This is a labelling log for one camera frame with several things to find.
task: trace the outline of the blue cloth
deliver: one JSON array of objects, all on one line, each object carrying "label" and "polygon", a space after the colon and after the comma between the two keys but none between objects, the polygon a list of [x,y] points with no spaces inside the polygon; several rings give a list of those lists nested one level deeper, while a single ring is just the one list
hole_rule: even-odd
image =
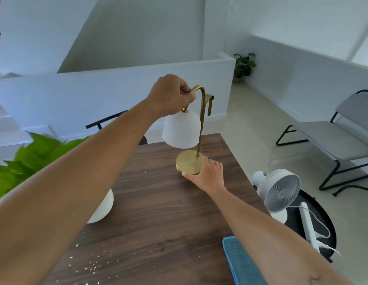
[{"label": "blue cloth", "polygon": [[236,285],[267,285],[254,261],[235,236],[224,238],[222,245]]}]

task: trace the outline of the hand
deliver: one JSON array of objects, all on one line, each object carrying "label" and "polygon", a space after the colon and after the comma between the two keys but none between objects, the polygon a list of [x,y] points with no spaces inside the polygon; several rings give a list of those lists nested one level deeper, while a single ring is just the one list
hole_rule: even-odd
[{"label": "hand", "polygon": [[168,74],[160,77],[153,85],[146,100],[156,110],[158,117],[176,114],[196,99],[189,94],[191,88],[180,77]]},{"label": "hand", "polygon": [[208,159],[206,156],[204,156],[204,162],[198,175],[191,175],[185,172],[182,172],[182,175],[209,195],[219,189],[226,190],[223,186],[222,163]]}]

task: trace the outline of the white table lamp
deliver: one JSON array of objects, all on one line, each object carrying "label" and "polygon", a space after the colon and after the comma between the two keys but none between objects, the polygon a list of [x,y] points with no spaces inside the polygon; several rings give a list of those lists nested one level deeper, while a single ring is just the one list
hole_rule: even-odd
[{"label": "white table lamp", "polygon": [[178,172],[187,172],[196,175],[200,172],[204,155],[200,153],[201,133],[204,125],[205,107],[209,102],[208,116],[212,110],[214,96],[205,93],[203,86],[197,85],[192,88],[190,94],[201,90],[201,112],[200,117],[188,106],[180,112],[166,117],[163,128],[163,140],[175,148],[187,149],[197,145],[197,150],[185,150],[176,158],[176,169]]}]

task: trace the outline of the lamp base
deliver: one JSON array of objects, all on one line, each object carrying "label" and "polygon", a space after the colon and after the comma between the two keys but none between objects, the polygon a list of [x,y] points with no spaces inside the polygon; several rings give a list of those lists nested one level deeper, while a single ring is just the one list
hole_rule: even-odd
[{"label": "lamp base", "polygon": [[199,156],[194,150],[185,150],[181,152],[176,158],[176,169],[179,173],[185,172],[191,175],[200,173],[204,155],[200,153]]}]

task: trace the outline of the dark wood tabletop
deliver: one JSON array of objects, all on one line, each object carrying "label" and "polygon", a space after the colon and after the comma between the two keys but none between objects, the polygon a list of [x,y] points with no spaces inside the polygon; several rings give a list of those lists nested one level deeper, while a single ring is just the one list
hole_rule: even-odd
[{"label": "dark wood tabletop", "polygon": [[[211,198],[175,166],[182,149],[138,146],[112,186],[114,205],[86,225],[45,284],[234,284],[222,247],[232,236]],[[225,187],[268,213],[220,134],[201,152],[223,163]]]}]

